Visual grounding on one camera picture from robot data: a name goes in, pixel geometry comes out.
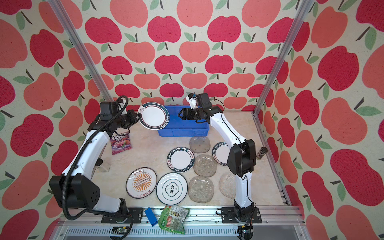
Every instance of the ceramic plate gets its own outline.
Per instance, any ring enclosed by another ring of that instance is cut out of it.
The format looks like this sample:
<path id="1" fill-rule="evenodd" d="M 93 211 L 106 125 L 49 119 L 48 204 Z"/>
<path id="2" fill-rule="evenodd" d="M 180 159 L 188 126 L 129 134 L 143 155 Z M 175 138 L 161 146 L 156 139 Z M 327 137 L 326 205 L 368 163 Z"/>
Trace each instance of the ceramic plate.
<path id="1" fill-rule="evenodd" d="M 157 183 L 156 173 L 148 168 L 142 167 L 131 173 L 126 183 L 126 190 L 133 198 L 143 198 L 151 194 Z"/>
<path id="2" fill-rule="evenodd" d="M 212 149 L 212 156 L 216 162 L 223 166 L 228 166 L 229 147 L 226 142 L 219 142 Z"/>
<path id="3" fill-rule="evenodd" d="M 175 172 L 186 172 L 195 162 L 193 152 L 187 147 L 177 147 L 169 152 L 167 164 Z"/>
<path id="4" fill-rule="evenodd" d="M 175 172 L 168 173 L 160 178 L 156 194 L 160 202 L 166 205 L 175 205 L 183 201 L 188 192 L 185 178 Z"/>
<path id="5" fill-rule="evenodd" d="M 162 129 L 169 122 L 168 110 L 159 103 L 144 103 L 137 112 L 142 115 L 141 125 L 151 130 Z"/>

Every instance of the green snack bag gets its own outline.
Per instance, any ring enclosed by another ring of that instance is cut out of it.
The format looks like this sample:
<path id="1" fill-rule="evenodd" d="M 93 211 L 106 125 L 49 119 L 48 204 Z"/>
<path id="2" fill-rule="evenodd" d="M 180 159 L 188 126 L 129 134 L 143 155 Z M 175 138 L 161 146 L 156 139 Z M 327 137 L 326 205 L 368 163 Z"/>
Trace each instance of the green snack bag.
<path id="1" fill-rule="evenodd" d="M 177 205 L 166 205 L 159 218 L 159 227 L 166 231 L 185 234 L 183 222 L 189 210 Z"/>

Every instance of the blue container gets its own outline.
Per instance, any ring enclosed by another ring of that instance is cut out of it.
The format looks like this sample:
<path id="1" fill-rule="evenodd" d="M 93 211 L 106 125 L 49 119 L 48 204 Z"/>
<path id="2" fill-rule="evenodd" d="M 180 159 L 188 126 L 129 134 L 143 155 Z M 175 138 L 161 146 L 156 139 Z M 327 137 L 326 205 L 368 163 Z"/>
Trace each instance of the blue container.
<path id="1" fill-rule="evenodd" d="M 182 120 L 177 116 L 182 108 L 190 106 L 165 106 L 169 112 L 169 123 L 165 128 L 158 130 L 162 137 L 194 137 L 206 136 L 209 130 L 209 124 L 196 123 L 193 120 Z"/>

